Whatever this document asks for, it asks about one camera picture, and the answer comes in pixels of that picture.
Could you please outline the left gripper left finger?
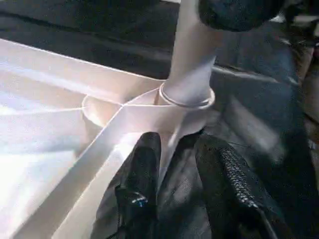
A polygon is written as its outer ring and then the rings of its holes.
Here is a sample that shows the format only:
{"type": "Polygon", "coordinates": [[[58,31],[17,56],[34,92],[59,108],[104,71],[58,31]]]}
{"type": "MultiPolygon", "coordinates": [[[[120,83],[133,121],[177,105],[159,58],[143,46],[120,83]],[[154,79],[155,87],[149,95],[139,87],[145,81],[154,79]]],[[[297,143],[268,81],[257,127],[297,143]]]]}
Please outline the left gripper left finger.
{"type": "Polygon", "coordinates": [[[119,210],[116,239],[154,237],[160,157],[160,135],[143,133],[129,154],[128,165],[115,188],[119,210]]]}

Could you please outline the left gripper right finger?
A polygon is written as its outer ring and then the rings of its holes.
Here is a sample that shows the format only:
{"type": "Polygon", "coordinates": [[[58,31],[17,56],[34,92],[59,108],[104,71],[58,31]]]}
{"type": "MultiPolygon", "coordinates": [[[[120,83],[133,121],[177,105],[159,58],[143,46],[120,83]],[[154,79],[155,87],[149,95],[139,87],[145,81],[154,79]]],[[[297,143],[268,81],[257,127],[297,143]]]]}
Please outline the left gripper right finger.
{"type": "Polygon", "coordinates": [[[201,135],[195,161],[214,239],[293,239],[281,209],[226,141],[201,135]]]}

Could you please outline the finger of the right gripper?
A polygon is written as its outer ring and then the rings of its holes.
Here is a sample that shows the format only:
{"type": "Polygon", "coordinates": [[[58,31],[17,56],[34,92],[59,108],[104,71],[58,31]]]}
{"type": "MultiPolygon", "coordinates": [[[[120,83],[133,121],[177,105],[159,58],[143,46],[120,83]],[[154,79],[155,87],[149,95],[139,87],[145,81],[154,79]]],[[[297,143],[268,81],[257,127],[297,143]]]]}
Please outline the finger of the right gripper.
{"type": "Polygon", "coordinates": [[[248,31],[275,17],[283,0],[200,0],[199,18],[219,30],[248,31]]]}

